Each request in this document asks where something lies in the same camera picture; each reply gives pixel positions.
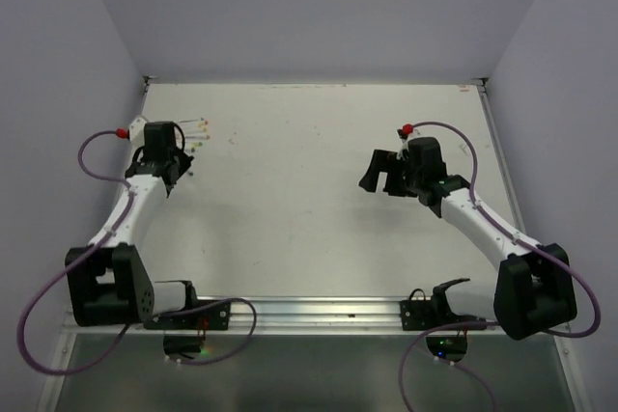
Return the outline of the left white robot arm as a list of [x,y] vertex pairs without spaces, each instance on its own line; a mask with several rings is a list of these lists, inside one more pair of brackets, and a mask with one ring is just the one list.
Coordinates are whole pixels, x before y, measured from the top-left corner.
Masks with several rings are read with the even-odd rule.
[[110,216],[87,246],[66,255],[73,316],[78,325],[90,327],[140,324],[166,314],[179,327],[190,327],[201,314],[194,286],[187,280],[153,281],[140,248],[193,157],[184,151],[184,134],[173,122],[117,134],[136,149]]

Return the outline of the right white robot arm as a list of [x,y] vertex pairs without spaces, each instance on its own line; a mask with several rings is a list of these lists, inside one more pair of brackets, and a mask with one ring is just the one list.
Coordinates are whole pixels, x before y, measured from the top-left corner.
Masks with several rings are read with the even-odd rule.
[[471,185],[451,175],[434,137],[412,138],[398,151],[375,150],[359,186],[370,193],[386,175],[384,192],[411,197],[437,218],[462,233],[497,272],[495,283],[481,285],[468,277],[439,284],[426,302],[403,304],[403,310],[428,318],[433,325],[495,321],[514,340],[544,332],[576,317],[576,297],[569,260],[557,244],[524,239],[502,219],[489,221],[489,208],[470,198]]

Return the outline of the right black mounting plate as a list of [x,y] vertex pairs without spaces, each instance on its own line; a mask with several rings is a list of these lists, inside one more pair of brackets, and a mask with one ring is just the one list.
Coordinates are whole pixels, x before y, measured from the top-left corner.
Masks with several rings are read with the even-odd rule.
[[443,325],[483,321],[476,316],[458,316],[450,309],[439,307],[429,299],[405,299],[399,302],[404,331],[425,331]]

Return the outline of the black mounting plate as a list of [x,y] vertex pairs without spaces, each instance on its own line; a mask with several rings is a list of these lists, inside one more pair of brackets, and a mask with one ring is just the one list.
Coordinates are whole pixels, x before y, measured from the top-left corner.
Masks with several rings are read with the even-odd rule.
[[146,330],[226,331],[229,328],[231,302],[196,300],[191,306],[143,323]]
[[483,321],[476,316],[458,316],[450,309],[439,307],[429,299],[405,299],[399,302],[404,331],[425,331],[443,325]]

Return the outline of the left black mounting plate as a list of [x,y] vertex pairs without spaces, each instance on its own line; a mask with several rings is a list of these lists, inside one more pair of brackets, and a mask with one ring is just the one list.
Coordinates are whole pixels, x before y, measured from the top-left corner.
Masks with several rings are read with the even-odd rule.
[[196,300],[191,306],[143,323],[146,330],[226,331],[229,328],[231,302]]

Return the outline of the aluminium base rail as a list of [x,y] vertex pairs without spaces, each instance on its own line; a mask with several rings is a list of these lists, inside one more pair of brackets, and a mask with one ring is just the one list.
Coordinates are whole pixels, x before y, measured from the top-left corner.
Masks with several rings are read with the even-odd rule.
[[[397,297],[298,297],[252,298],[251,304],[231,303],[226,331],[150,330],[161,333],[214,333],[242,335],[256,320],[257,335],[399,335],[401,325]],[[421,294],[409,299],[429,299]],[[134,332],[146,331],[143,323],[132,326]]]

